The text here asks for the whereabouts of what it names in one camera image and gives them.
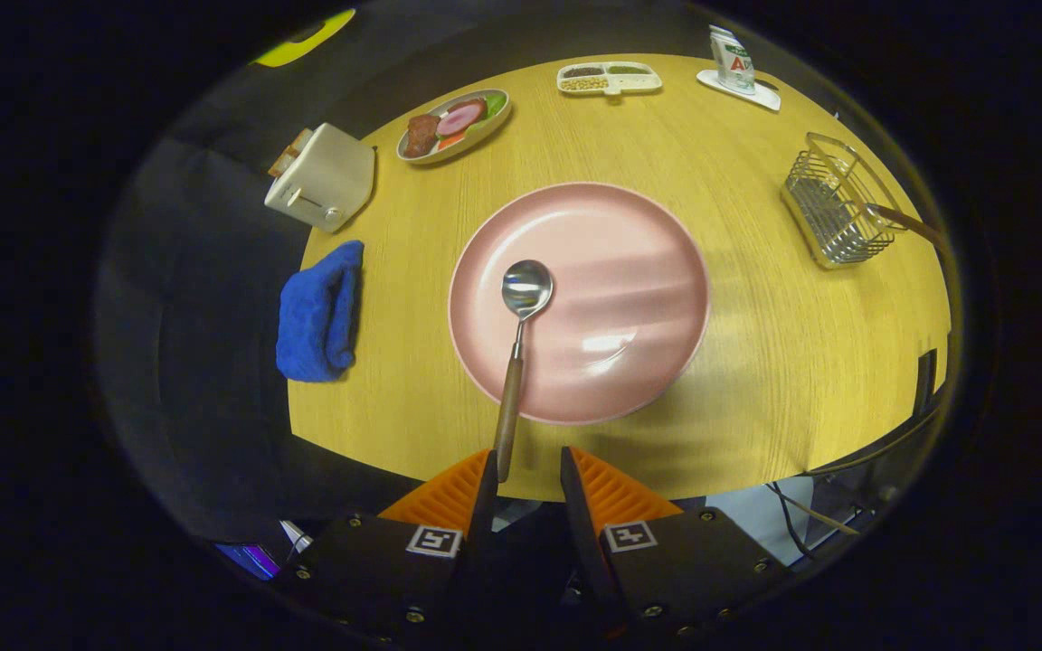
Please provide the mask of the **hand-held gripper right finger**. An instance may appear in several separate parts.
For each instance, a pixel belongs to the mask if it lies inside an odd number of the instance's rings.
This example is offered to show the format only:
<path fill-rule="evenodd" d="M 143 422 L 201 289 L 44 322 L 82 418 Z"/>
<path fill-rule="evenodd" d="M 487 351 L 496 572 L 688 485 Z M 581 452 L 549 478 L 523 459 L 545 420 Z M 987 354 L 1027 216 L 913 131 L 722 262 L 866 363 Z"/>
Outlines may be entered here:
<path fill-rule="evenodd" d="M 787 564 L 719 508 L 684 510 L 581 448 L 561 452 L 568 529 L 607 639 L 702 639 L 776 596 Z"/>

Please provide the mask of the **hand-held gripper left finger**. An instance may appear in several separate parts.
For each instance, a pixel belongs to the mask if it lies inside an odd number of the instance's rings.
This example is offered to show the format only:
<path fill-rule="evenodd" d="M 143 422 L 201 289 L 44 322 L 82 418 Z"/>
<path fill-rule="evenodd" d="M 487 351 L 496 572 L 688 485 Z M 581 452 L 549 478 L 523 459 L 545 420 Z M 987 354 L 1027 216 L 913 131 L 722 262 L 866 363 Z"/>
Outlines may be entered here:
<path fill-rule="evenodd" d="M 433 646 L 467 601 L 496 497 L 497 452 L 487 448 L 380 514 L 331 520 L 282 566 L 274 589 L 377 646 Z"/>

